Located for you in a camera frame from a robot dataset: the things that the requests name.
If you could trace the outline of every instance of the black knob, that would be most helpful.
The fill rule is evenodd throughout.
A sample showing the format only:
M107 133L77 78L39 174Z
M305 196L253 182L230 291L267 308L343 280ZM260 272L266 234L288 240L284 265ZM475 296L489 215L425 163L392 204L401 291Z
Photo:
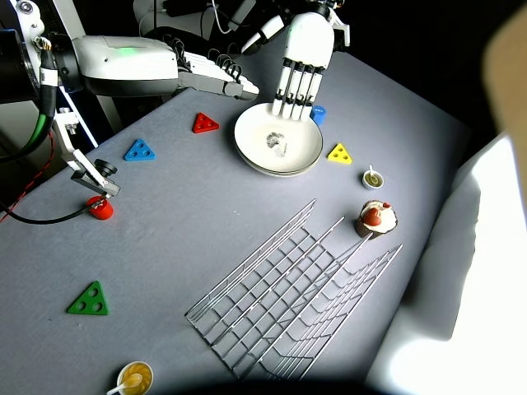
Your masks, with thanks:
M117 168L106 160L96 159L96 169L103 177L110 177L117 173Z

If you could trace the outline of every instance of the cupcake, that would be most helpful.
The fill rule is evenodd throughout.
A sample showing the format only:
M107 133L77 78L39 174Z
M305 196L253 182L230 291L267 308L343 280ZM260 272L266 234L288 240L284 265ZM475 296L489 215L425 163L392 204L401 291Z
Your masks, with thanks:
M367 202L361 211L361 215L355 221L355 230L364 237L370 232L370 239L385 235L397 226L397 216L392 206L387 202L371 200Z

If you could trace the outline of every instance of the wire grid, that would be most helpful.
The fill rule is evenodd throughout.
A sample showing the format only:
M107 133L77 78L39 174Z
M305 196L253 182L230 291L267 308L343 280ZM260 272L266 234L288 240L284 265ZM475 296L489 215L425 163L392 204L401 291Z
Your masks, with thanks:
M362 269L303 225L315 200L203 297L187 319L239 379L301 379L402 245Z

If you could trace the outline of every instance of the gray table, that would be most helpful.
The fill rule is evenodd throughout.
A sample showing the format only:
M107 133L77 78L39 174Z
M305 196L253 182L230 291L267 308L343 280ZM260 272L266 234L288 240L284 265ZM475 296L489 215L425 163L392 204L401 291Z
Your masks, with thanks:
M282 39L242 63L261 87L262 101L273 97ZM397 229L370 242L357 266L399 243L403 252L310 372L364 376L469 131L371 67L336 53L317 99L328 110L324 154L342 142L353 164L323 158L305 175L277 179L252 170L232 143L236 119L253 104L186 91L93 151L90 158L119 168L114 179L122 191L112 200L110 221L85 215L59 225L0 225L2 393L103 393L131 360L152 365L152 393L229 379L184 312L312 198L318 199L307 225L313 233L347 217L326 243L335 253L359 240L352 219L365 201L389 201L398 213ZM221 129L193 134L197 112ZM137 138L157 160L123 160ZM370 163L385 176L376 193L360 182ZM17 212L46 218L77 209L92 193L70 175L63 171L37 188ZM65 314L94 280L105 289L110 315Z

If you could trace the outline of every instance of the red wire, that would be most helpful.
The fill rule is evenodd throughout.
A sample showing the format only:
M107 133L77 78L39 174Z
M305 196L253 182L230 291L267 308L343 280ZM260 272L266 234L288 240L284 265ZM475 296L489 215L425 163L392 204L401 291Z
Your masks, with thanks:
M20 196L16 199L16 201L11 205L11 208L9 209L9 212L12 212L16 208L16 206L18 206L18 203L20 203L20 200L22 200L22 198L35 185L36 180L39 179L40 177L42 177L42 174L44 174L44 172L51 165L51 160L53 160L54 153L55 153L55 150L54 150L54 147L53 147L53 134L51 133L51 131L48 132L48 137L49 137L49 144L51 146L51 151L49 152L48 160L46 161L46 163L44 163L44 166L42 166L42 169L40 169L40 171L33 176L33 179L26 185L26 187L24 188L24 191L20 194ZM9 217L9 215L5 214L2 217L2 219L0 220L0 223L4 222L4 220L6 218L8 218L8 217Z

